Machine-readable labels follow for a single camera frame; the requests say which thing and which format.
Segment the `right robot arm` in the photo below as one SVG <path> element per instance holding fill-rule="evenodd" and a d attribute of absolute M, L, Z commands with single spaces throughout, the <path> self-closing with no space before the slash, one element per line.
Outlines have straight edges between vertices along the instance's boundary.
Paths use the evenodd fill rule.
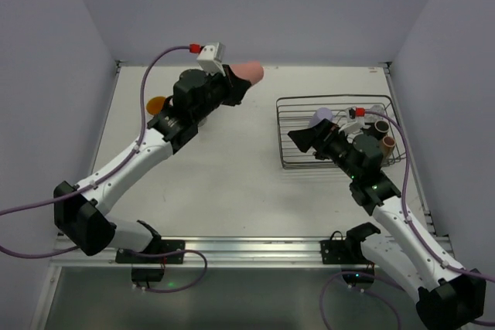
<path fill-rule="evenodd" d="M 483 315 L 486 277 L 452 257 L 410 211 L 381 169 L 382 136 L 365 129 L 349 139 L 327 119 L 288 136 L 301 152 L 331 160 L 350 177 L 353 199 L 374 218 L 347 232 L 350 256 L 384 270 L 413 300 L 426 328 L 458 329 Z"/>

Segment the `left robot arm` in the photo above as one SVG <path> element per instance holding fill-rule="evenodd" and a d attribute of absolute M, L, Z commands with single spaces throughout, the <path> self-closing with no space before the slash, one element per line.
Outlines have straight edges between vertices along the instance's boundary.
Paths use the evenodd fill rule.
<path fill-rule="evenodd" d="M 236 106 L 248 89 L 261 81 L 260 63 L 224 65 L 209 75 L 202 70 L 183 71 L 160 112 L 135 141 L 98 172 L 71 186 L 54 189 L 56 227 L 87 256 L 102 250 L 158 253 L 160 235 L 149 224 L 108 217 L 116 202 L 146 173 L 177 153 L 198 133 L 201 121 L 219 106 Z"/>

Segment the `beige patterned mug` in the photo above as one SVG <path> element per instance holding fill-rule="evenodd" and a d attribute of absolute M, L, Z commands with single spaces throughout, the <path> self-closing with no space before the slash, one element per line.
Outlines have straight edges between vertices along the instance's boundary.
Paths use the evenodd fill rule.
<path fill-rule="evenodd" d="M 208 117 L 203 117 L 201 120 L 199 120 L 198 126 L 199 127 L 204 126 L 207 123 L 207 121 L 208 121 Z"/>

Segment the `white floral mug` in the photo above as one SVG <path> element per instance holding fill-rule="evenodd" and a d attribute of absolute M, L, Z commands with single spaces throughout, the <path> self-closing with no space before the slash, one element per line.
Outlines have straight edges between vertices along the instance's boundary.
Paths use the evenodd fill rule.
<path fill-rule="evenodd" d="M 157 96 L 151 98 L 145 105 L 145 110 L 148 115 L 155 116 L 157 115 L 163 108 L 163 105 L 166 102 L 166 97 Z"/>

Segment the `lavender plastic cup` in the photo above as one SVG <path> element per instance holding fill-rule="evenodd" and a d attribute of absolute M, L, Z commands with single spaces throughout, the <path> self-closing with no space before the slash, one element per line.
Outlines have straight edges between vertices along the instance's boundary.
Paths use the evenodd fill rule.
<path fill-rule="evenodd" d="M 318 108 L 314 112 L 314 114 L 312 115 L 309 121 L 309 127 L 312 128 L 323 120 L 328 120 L 328 121 L 333 120 L 333 112 L 327 107 Z"/>

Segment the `tan patterned mug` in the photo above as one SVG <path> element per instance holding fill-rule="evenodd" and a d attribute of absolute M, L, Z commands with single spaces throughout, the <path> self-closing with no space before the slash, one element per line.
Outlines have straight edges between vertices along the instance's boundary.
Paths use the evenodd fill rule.
<path fill-rule="evenodd" d="M 396 146 L 396 141 L 393 137 L 387 135 L 380 140 L 379 145 L 384 158 L 388 158 Z"/>

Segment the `pink plastic cup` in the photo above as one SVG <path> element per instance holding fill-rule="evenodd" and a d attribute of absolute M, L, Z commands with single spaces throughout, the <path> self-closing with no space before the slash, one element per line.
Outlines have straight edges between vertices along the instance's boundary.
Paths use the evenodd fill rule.
<path fill-rule="evenodd" d="M 265 74 L 263 66 L 257 61 L 231 64 L 230 69 L 236 77 L 249 81 L 252 86 L 262 81 Z"/>

